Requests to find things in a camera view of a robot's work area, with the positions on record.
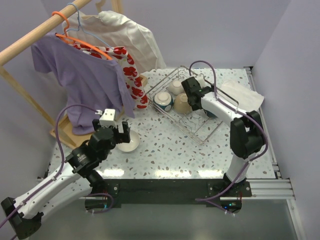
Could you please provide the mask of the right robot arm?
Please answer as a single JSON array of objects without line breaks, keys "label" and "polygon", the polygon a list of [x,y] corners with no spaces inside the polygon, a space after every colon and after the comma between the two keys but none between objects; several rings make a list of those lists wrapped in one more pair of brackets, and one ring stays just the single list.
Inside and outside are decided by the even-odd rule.
[{"label": "right robot arm", "polygon": [[233,197],[241,190],[240,182],[246,179],[250,163],[264,155],[268,149],[268,138],[263,129],[261,116],[255,110],[241,112],[234,105],[218,97],[215,85],[202,88],[195,77],[190,77],[181,84],[193,111],[202,109],[210,112],[230,128],[229,145],[233,157],[225,173],[228,181],[223,183],[222,192],[206,199],[198,198],[197,201],[213,200],[224,194]]}]

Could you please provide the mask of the blue floral bowl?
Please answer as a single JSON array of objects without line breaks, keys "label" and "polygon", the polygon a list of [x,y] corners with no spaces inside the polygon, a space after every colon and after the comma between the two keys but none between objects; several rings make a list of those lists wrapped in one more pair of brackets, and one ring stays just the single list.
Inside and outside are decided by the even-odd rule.
[{"label": "blue floral bowl", "polygon": [[213,114],[212,112],[210,112],[210,111],[208,111],[208,110],[203,110],[204,111],[204,113],[205,113],[205,115],[207,116],[207,117],[209,117],[209,118],[217,118],[217,116],[215,115],[215,114]]}]

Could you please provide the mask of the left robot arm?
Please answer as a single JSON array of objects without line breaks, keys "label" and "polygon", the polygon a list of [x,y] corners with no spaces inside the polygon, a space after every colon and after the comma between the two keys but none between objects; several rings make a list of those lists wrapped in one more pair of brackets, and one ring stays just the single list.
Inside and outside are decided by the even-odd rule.
[{"label": "left robot arm", "polygon": [[128,122],[123,121],[123,131],[120,132],[117,125],[105,126],[97,119],[92,124],[95,131],[90,139],[63,158],[55,172],[24,196],[7,197],[1,202],[6,215],[1,225],[9,222],[16,238],[24,240],[38,231],[45,216],[45,204],[79,178],[88,181],[85,189],[92,196],[104,194],[107,184],[95,169],[117,144],[130,142],[130,127]]}]

